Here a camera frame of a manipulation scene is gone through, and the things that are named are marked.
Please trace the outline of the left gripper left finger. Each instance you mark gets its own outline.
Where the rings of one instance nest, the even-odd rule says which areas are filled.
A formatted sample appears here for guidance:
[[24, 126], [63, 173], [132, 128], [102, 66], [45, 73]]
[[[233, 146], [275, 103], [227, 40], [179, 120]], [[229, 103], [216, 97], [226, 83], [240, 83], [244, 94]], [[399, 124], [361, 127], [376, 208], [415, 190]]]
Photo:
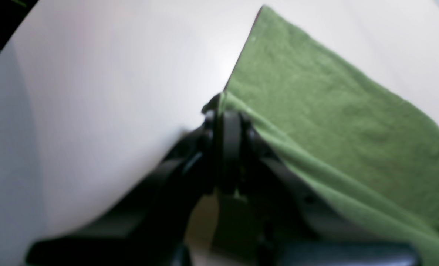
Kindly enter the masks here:
[[114, 207], [71, 234], [32, 245], [30, 266], [190, 266], [184, 235], [203, 195], [231, 193], [231, 113], [208, 111]]

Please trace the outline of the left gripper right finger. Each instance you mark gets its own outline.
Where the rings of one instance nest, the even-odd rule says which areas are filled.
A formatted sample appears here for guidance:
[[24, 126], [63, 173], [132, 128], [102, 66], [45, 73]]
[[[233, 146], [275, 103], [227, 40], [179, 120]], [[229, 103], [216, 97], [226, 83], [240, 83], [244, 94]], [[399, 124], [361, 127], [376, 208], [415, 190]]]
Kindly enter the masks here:
[[385, 240], [345, 218], [280, 160], [245, 113], [230, 113], [236, 185], [260, 231], [258, 266], [420, 266], [407, 241]]

